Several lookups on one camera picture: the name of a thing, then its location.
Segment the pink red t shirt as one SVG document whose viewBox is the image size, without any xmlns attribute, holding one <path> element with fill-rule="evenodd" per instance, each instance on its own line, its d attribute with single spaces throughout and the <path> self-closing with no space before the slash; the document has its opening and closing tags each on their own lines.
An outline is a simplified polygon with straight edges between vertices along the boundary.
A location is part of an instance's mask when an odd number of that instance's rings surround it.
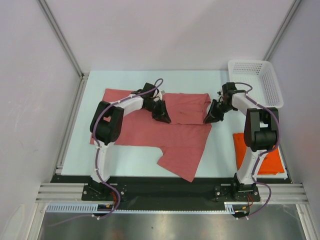
<svg viewBox="0 0 320 240">
<path fill-rule="evenodd" d="M 159 122 L 146 109 L 124 117 L 120 146 L 156 147 L 162 156 L 157 164 L 188 182 L 195 178 L 211 124 L 204 124 L 211 103 L 207 93 L 166 93 L 164 101 L 171 123 Z"/>
</svg>

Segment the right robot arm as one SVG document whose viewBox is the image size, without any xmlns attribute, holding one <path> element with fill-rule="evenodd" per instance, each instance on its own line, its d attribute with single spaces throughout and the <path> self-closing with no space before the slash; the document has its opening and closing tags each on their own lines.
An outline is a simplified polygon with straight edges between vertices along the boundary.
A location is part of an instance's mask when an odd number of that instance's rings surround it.
<svg viewBox="0 0 320 240">
<path fill-rule="evenodd" d="M 203 122 L 211 124 L 224 120 L 225 113 L 234 110 L 245 115 L 243 139 L 247 147 L 241 167 L 234 174 L 228 194 L 242 201 L 253 194 L 258 184 L 257 175 L 267 154 L 275 151 L 280 143 L 279 112 L 276 107 L 265 107 L 250 97 L 248 90 L 237 89 L 236 82 L 227 82 L 218 92 Z"/>
</svg>

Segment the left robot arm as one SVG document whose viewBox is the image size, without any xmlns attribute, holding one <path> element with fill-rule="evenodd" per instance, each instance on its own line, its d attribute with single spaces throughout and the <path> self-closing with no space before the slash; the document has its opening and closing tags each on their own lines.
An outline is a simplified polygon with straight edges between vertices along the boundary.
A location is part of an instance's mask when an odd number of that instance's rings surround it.
<svg viewBox="0 0 320 240">
<path fill-rule="evenodd" d="M 117 190 L 107 183 L 110 178 L 107 152 L 120 137 L 123 119 L 126 115 L 145 109 L 151 112 L 151 117 L 158 122 L 170 124 L 166 102 L 159 87 L 163 83 L 159 78 L 154 84 L 145 83 L 142 89 L 131 92 L 128 96 L 113 102 L 102 100 L 94 113 L 90 124 L 93 142 L 96 148 L 94 169 L 88 187 L 100 200 L 105 200 L 110 193 Z"/>
</svg>

